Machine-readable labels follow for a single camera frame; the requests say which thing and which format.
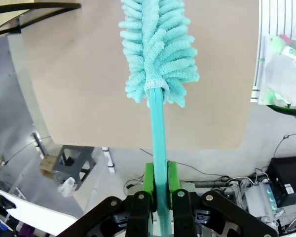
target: cable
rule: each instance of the cable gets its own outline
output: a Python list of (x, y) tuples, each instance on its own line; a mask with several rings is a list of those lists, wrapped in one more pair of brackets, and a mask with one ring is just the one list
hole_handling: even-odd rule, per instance
[(296, 133), (293, 133), (293, 134), (290, 134), (290, 135), (287, 135), (287, 136), (284, 136), (283, 139), (280, 141), (280, 143), (277, 145), (275, 151), (274, 151), (274, 154), (273, 154), (273, 157), (275, 158), (275, 154), (277, 152), (277, 149), (279, 148), (279, 146), (281, 145), (281, 143), (285, 140), (285, 139), (288, 139), (289, 137), (291, 136), (295, 136)]
[[(145, 150), (144, 150), (144, 149), (142, 149), (142, 148), (140, 148), (140, 150), (141, 150), (141, 151), (143, 151), (143, 152), (145, 152), (145, 153), (147, 153), (147, 154), (148, 154), (148, 155), (150, 155), (150, 156), (153, 156), (151, 153), (149, 153), (149, 152), (145, 151)], [(225, 176), (225, 175), (221, 175), (221, 174), (211, 174), (211, 173), (205, 173), (205, 172), (203, 172), (203, 171), (200, 171), (199, 169), (197, 169), (197, 168), (195, 168), (195, 167), (193, 167), (193, 166), (191, 166), (191, 165), (184, 164), (184, 163), (180, 163), (180, 162), (176, 162), (176, 163), (177, 163), (177, 164), (180, 164), (180, 165), (184, 165), (184, 166), (190, 167), (190, 168), (192, 168), (192, 169), (196, 170), (197, 172), (200, 172), (201, 174), (205, 174), (205, 175), (213, 175), (213, 176), (220, 176), (220, 177), (222, 177), (222, 176)]]
[[(47, 139), (47, 138), (51, 138), (51, 136), (40, 138), (39, 141), (41, 141), (43, 139)], [(29, 145), (33, 144), (34, 142), (37, 142), (37, 141), (30, 142), (25, 147), (23, 147), (21, 150), (19, 150), (17, 153), (15, 153), (13, 156), (11, 156), (11, 158), (8, 159), (7, 162), (5, 162), (5, 165), (7, 165), (9, 163), (9, 161), (12, 160), (12, 158), (14, 158), (17, 154), (19, 154), (21, 151), (23, 151), (25, 148), (27, 148)]]
[(245, 191), (249, 190), (250, 188), (252, 188), (254, 186), (254, 184), (257, 182), (258, 180), (258, 173), (256, 173), (256, 179), (254, 181), (254, 183), (249, 183), (251, 184), (250, 187), (247, 188), (248, 186), (248, 180), (251, 180), (251, 179), (243, 179), (241, 180), (240, 182), (240, 193), (241, 193), (241, 198), (243, 197), (243, 194), (245, 194)]
[(139, 150), (141, 150), (141, 151), (143, 151), (143, 152), (147, 153), (147, 154), (148, 154), (148, 155), (150, 155), (150, 156), (153, 156), (153, 154), (149, 153), (148, 151), (145, 151), (145, 150), (144, 150), (144, 149), (142, 149), (142, 148), (139, 148)]
[(217, 181), (216, 180), (206, 180), (206, 181), (198, 181), (198, 180), (183, 180), (183, 179), (180, 179), (181, 182), (185, 182), (185, 183), (214, 183)]
[(239, 177), (232, 178), (232, 179), (228, 180), (228, 181), (226, 182), (226, 184), (227, 184), (228, 182), (232, 181), (232, 180), (235, 180), (235, 179), (247, 179), (247, 180), (250, 181), (250, 183), (252, 183), (252, 185), (254, 185), (254, 182), (253, 182), (249, 177), (246, 177), (246, 176), (239, 176)]
[(286, 230), (288, 230), (291, 226), (292, 226), (292, 224), (294, 223), (296, 221), (296, 218), (295, 219), (293, 219), (293, 221), (290, 223), (290, 225), (286, 228)]
[(229, 180), (231, 180), (231, 178), (230, 178), (228, 175), (223, 175), (223, 176), (219, 177), (218, 179), (216, 179), (216, 180), (214, 181), (214, 188), (216, 187), (216, 182), (217, 182), (217, 181), (220, 181), (220, 182), (225, 183), (225, 186), (226, 186), (226, 183), (227, 183)]
[(268, 178), (268, 174), (265, 173), (265, 172), (263, 172), (262, 169), (255, 168), (255, 170), (259, 170), (262, 174), (266, 175), (267, 179), (269, 180), (269, 178)]
[(142, 181), (143, 177), (144, 177), (144, 174), (143, 174), (142, 176), (136, 178), (136, 179), (130, 179), (130, 180), (127, 180), (127, 181), (125, 182), (125, 184), (124, 184), (124, 186), (123, 186), (123, 191), (124, 191), (125, 196), (127, 196), (127, 194), (126, 194), (126, 192), (125, 192), (125, 186), (127, 186), (127, 184), (128, 184), (129, 182), (131, 182), (131, 181), (137, 181), (137, 183), (134, 184), (134, 186), (135, 186), (135, 185), (138, 185), (138, 184)]

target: teal plastic handle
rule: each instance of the teal plastic handle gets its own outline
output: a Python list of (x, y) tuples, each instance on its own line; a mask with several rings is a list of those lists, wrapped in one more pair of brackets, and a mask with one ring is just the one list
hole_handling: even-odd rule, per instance
[(149, 89), (149, 103), (152, 130), (153, 170), (157, 192), (157, 213), (160, 223), (160, 233), (162, 236), (165, 236), (172, 234), (172, 227), (167, 198), (168, 166), (161, 88)]

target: pink object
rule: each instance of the pink object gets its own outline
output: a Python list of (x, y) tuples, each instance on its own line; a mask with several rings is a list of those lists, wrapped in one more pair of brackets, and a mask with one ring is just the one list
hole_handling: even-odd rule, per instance
[(287, 45), (292, 42), (292, 40), (286, 34), (281, 34), (280, 37), (285, 41)]

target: white object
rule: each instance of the white object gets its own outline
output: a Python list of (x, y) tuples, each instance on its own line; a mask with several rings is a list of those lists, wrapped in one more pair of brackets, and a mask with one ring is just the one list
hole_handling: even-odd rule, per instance
[(74, 194), (77, 184), (74, 184), (74, 178), (68, 178), (63, 184), (59, 185), (57, 191), (61, 193), (65, 198)]
[(245, 191), (249, 213), (255, 217), (268, 216), (265, 212), (265, 203), (258, 185)]
[(89, 212), (94, 207), (94, 206), (92, 206), (92, 203), (95, 200), (95, 196), (98, 194), (98, 188), (99, 188), (100, 183), (103, 181), (104, 174), (107, 172), (107, 170), (105, 169), (106, 158), (101, 156), (100, 160), (97, 162), (97, 166), (100, 167), (100, 172), (97, 173), (97, 176), (95, 178), (95, 183), (94, 183), (93, 189), (91, 191), (88, 203), (84, 209), (84, 214)]
[(274, 220), (278, 220), (283, 214), (284, 214), (284, 210), (281, 210), (280, 212), (276, 213), (274, 216)]
[(269, 88), (296, 106), (296, 50), (286, 46), (273, 56), (265, 69)]
[(296, 237), (296, 232), (282, 237)]
[(110, 173), (115, 173), (114, 163), (112, 161), (109, 148), (102, 147), (102, 151), (103, 151), (104, 156), (109, 159), (108, 168), (109, 168)]
[(54, 236), (59, 235), (77, 220), (73, 216), (30, 203), (1, 190), (0, 195), (16, 205), (16, 209), (7, 210), (11, 216)]
[(278, 233), (278, 223), (276, 221), (272, 221), (271, 223), (268, 224), (270, 227), (275, 229)]

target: wire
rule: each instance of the wire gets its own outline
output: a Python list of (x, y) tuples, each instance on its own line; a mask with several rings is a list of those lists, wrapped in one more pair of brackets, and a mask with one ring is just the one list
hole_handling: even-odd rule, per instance
[(257, 182), (258, 180), (258, 173), (256, 173), (256, 179), (254, 181), (254, 183), (249, 183), (251, 184), (250, 187), (247, 188), (248, 186), (248, 180), (249, 179), (243, 179), (240, 182), (240, 193), (241, 193), (241, 198), (243, 197), (243, 195), (245, 194), (245, 191), (249, 190), (250, 188), (252, 188), (254, 186), (254, 184)]
[(137, 181), (137, 183), (134, 184), (134, 186), (135, 186), (135, 185), (138, 185), (138, 184), (142, 181), (143, 177), (144, 177), (144, 174), (143, 174), (142, 176), (136, 178), (136, 179), (130, 179), (130, 180), (127, 180), (127, 181), (125, 182), (125, 184), (124, 184), (124, 186), (123, 186), (123, 191), (124, 191), (125, 196), (127, 196), (127, 194), (126, 194), (126, 192), (125, 192), (125, 187), (128, 185), (128, 183), (131, 182), (131, 181)]
[(292, 225), (293, 225), (293, 223), (296, 221), (296, 218), (295, 219), (293, 219), (293, 221), (290, 223), (290, 225), (286, 228), (286, 230), (288, 230)]
[(235, 180), (235, 179), (248, 179), (250, 181), (250, 183), (252, 183), (252, 185), (254, 185), (254, 182), (249, 177), (246, 177), (246, 176), (239, 176), (239, 177), (232, 178), (232, 179), (228, 180), (226, 182), (226, 184), (232, 180)]
[(268, 178), (268, 174), (267, 173), (265, 173), (265, 172), (263, 172), (262, 171), (262, 169), (259, 169), (259, 168), (255, 168), (255, 170), (259, 170), (262, 174), (264, 174), (264, 175), (266, 175), (267, 176), (267, 179), (269, 180), (269, 178)]
[(147, 154), (148, 154), (148, 155), (150, 155), (150, 156), (153, 156), (153, 154), (149, 153), (148, 151), (145, 151), (145, 150), (144, 150), (144, 149), (142, 149), (142, 148), (139, 148), (139, 150), (141, 150), (141, 151), (143, 151), (143, 152), (147, 153)]
[(276, 152), (277, 152), (277, 149), (279, 148), (279, 146), (281, 145), (281, 143), (285, 140), (285, 139), (288, 139), (289, 137), (291, 137), (291, 136), (295, 136), (296, 135), (296, 133), (293, 133), (293, 134), (290, 134), (290, 135), (287, 135), (287, 136), (284, 136), (283, 137), (283, 139), (280, 141), (280, 143), (277, 145), (277, 147), (276, 147), (276, 149), (275, 149), (275, 151), (274, 151), (274, 155), (273, 155), (273, 157), (275, 158), (275, 154), (276, 154)]
[(282, 221), (284, 221), (284, 217), (288, 220), (289, 223), (292, 222), (292, 220), (290, 219), (291, 216), (296, 216), (296, 212), (293, 213), (286, 213), (286, 210), (284, 209), (284, 214), (280, 217)]
[(180, 179), (181, 182), (186, 182), (186, 183), (213, 183), (213, 182), (216, 182), (216, 180), (206, 180), (206, 181), (198, 181), (198, 180), (183, 180), (183, 179)]
[(214, 181), (214, 188), (216, 187), (216, 182), (217, 182), (217, 181), (220, 181), (220, 182), (225, 183), (225, 186), (226, 186), (226, 183), (227, 183), (229, 180), (231, 180), (231, 178), (230, 178), (228, 175), (223, 175), (223, 176), (219, 177), (218, 179), (216, 179), (216, 180)]
[[(143, 151), (143, 152), (145, 152), (145, 153), (147, 153), (148, 155), (150, 155), (150, 156), (153, 156), (151, 153), (149, 153), (149, 152), (147, 152), (147, 151), (145, 151), (144, 149), (142, 149), (142, 148), (140, 148), (140, 150), (141, 151)], [(180, 164), (180, 165), (184, 165), (184, 166), (186, 166), (186, 167), (190, 167), (190, 168), (192, 168), (192, 169), (194, 169), (194, 170), (196, 170), (197, 172), (200, 172), (201, 174), (205, 174), (205, 175), (213, 175), (213, 176), (220, 176), (220, 177), (222, 177), (222, 176), (225, 176), (225, 175), (221, 175), (221, 174), (211, 174), (211, 173), (205, 173), (205, 172), (203, 172), (203, 171), (200, 171), (199, 169), (197, 169), (197, 168), (195, 168), (195, 167), (193, 167), (193, 166), (191, 166), (191, 165), (188, 165), (188, 164), (184, 164), (184, 163), (180, 163), (180, 162), (176, 162), (177, 164)]]
[[(40, 138), (40, 139), (38, 139), (38, 140), (41, 141), (41, 140), (43, 140), (43, 139), (47, 139), (47, 138), (51, 138), (51, 136), (43, 137), (43, 138)], [(35, 140), (35, 141), (30, 142), (30, 143), (27, 144), (25, 147), (23, 147), (21, 150), (19, 150), (17, 153), (15, 153), (13, 156), (11, 156), (11, 158), (8, 159), (7, 162), (5, 162), (5, 165), (8, 164), (8, 162), (9, 162), (10, 160), (12, 160), (12, 158), (14, 158), (17, 154), (19, 154), (20, 152), (22, 152), (25, 148), (27, 148), (29, 145), (33, 144), (34, 142), (37, 142), (37, 141)]]

